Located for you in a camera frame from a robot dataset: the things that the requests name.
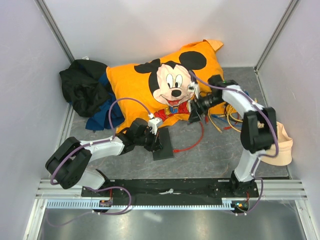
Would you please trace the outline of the yellow ethernet cable short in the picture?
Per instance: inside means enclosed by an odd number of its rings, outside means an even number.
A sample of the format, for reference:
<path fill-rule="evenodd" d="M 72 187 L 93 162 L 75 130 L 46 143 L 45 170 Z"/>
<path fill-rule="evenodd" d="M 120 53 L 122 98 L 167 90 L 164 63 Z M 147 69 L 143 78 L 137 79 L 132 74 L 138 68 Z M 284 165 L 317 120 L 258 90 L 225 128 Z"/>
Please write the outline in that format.
<path fill-rule="evenodd" d="M 226 108 L 227 105 L 230 105 L 230 104 L 225 102 L 222 105 L 222 113 L 219 113 L 219 114 L 218 113 L 217 114 L 213 114 L 213 113 L 211 113 L 211 109 L 209 109 L 208 114 L 206 116 L 206 120 L 209 121 L 214 126 L 214 128 L 221 134 L 223 133 L 223 131 L 232 129 L 232 128 L 229 127 L 229 124 L 228 124 L 227 119 L 226 119 L 226 110 L 225 110 L 225 108 Z M 225 123 L 226 126 L 219 127 L 217 125 L 217 123 L 215 122 L 215 120 L 218 120 L 218 121 L 221 121 L 221 122 Z"/>

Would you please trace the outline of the black network switch box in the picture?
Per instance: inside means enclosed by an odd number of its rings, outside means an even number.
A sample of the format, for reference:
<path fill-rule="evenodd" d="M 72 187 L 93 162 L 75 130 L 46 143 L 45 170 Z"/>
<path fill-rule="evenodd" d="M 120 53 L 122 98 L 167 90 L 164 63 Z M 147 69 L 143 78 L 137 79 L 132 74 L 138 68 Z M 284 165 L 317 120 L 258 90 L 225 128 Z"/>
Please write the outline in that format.
<path fill-rule="evenodd" d="M 154 161 L 172 159 L 174 157 L 172 141 L 170 132 L 167 127 L 159 129 L 159 143 L 162 149 L 156 150 L 152 153 Z"/>

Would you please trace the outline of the yellow ethernet cable long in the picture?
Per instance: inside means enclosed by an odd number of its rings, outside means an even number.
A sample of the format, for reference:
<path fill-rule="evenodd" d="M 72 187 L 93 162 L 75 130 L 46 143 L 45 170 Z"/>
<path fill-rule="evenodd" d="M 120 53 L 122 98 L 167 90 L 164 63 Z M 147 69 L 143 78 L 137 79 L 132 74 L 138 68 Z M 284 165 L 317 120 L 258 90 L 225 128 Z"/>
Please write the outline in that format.
<path fill-rule="evenodd" d="M 236 112 L 235 109 L 230 104 L 228 104 L 225 107 L 225 112 L 226 112 L 226 120 L 229 127 L 235 130 L 236 132 L 240 133 L 241 132 L 240 127 L 242 126 L 243 120 L 239 119 L 240 115 L 238 114 L 238 112 Z"/>

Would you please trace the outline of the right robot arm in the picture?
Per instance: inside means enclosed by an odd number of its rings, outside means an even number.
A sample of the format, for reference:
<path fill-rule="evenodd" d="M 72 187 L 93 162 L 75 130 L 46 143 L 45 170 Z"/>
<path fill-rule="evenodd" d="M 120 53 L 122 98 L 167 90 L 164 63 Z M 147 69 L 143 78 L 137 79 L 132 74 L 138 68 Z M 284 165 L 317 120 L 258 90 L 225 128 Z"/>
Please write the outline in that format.
<path fill-rule="evenodd" d="M 201 96 L 201 79 L 193 72 L 190 75 L 191 83 L 187 89 L 195 94 L 194 99 L 188 102 L 190 124 L 199 122 L 209 109 L 223 102 L 230 104 L 242 118 L 240 142 L 243 152 L 229 179 L 230 193 L 240 197 L 254 187 L 255 172 L 261 158 L 268 156 L 267 150 L 272 145 L 278 146 L 276 111 L 256 103 L 234 80 L 216 81 L 212 76 L 205 83 L 211 92 Z"/>

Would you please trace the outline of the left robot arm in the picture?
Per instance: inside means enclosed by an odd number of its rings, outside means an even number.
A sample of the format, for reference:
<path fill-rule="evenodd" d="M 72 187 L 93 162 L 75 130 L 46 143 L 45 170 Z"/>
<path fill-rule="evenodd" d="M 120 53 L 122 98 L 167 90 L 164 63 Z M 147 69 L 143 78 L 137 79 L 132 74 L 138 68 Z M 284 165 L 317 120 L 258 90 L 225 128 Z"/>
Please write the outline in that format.
<path fill-rule="evenodd" d="M 89 170 L 90 162 L 109 156 L 120 156 L 144 147 L 149 152 L 162 150 L 159 127 L 163 120 L 159 117 L 145 121 L 136 118 L 121 132 L 95 141 L 80 141 L 67 138 L 45 164 L 51 174 L 50 184 L 67 190 L 76 185 L 92 190 L 99 197 L 110 191 L 107 176 L 99 169 Z"/>

